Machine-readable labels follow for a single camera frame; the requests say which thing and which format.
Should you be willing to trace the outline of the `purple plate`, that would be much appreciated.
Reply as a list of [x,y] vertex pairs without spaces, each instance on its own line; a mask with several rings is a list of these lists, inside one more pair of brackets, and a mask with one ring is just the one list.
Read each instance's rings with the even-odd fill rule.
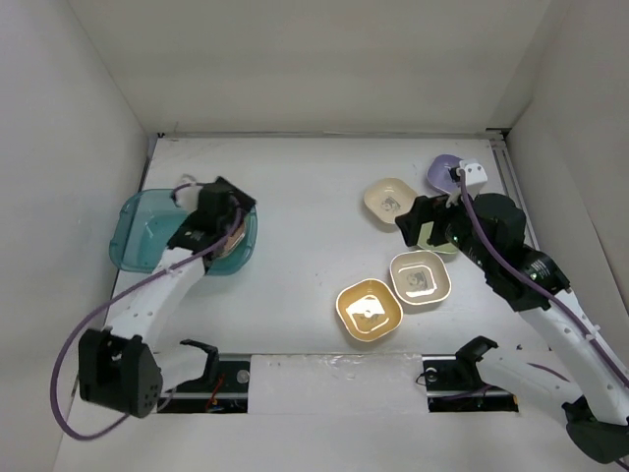
[[429,185],[442,195],[458,195],[460,193],[460,176],[458,169],[462,159],[453,154],[438,155],[427,171]]

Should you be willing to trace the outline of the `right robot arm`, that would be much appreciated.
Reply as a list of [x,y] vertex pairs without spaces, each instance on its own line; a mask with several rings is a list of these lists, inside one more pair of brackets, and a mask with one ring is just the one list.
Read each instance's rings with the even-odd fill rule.
[[542,337],[572,376],[564,382],[477,336],[455,353],[457,381],[467,387],[491,384],[532,402],[595,462],[627,457],[628,369],[580,308],[554,260],[526,244],[526,214],[500,194],[455,204],[444,196],[421,196],[395,223],[407,246],[430,224],[429,240],[453,244],[474,263],[493,293]]

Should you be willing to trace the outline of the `beige plate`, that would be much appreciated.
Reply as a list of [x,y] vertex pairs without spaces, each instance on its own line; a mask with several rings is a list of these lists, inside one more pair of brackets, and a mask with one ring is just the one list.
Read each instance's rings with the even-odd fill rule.
[[442,258],[432,251],[413,251],[395,256],[389,264],[393,291],[406,314],[436,309],[452,289]]

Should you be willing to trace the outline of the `brown plate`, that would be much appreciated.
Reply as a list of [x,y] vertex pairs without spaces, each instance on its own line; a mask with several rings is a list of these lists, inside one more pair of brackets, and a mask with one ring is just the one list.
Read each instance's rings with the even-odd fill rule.
[[220,260],[231,255],[244,239],[246,231],[247,222],[243,219],[238,228],[227,238],[224,246],[213,254],[213,258],[215,260]]

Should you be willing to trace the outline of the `cream plate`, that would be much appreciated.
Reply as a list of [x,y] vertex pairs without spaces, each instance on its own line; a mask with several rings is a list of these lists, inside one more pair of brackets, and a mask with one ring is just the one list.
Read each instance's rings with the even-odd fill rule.
[[403,180],[383,178],[367,187],[363,200],[366,208],[381,223],[395,227],[396,217],[406,214],[417,196],[417,192]]

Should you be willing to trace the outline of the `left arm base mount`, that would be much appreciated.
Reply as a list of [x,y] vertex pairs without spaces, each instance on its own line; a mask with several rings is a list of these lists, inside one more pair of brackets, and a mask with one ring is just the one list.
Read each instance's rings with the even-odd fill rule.
[[161,414],[246,414],[249,403],[251,358],[222,358],[214,383],[187,382],[164,393],[158,404]]

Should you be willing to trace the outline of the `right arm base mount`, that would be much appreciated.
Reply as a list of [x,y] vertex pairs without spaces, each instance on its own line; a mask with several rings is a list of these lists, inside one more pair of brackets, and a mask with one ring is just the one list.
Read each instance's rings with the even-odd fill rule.
[[426,391],[429,413],[518,413],[516,397],[499,387],[468,378],[454,355],[422,357],[416,384]]

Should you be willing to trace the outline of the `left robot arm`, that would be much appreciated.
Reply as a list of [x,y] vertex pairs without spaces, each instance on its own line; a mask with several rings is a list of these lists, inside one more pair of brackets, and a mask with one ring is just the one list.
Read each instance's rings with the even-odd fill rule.
[[160,396],[182,384],[205,390],[218,381],[216,347],[184,339],[158,349],[166,322],[212,267],[247,239],[257,201],[227,179],[188,180],[170,194],[184,219],[171,231],[151,273],[122,296],[127,306],[79,340],[79,391],[83,401],[143,418]]

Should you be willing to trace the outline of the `yellow plate front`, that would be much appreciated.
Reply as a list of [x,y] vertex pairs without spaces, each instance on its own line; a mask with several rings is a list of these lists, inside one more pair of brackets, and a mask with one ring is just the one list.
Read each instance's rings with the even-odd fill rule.
[[383,281],[364,279],[343,289],[335,308],[348,333],[361,342],[375,342],[402,323],[404,312]]

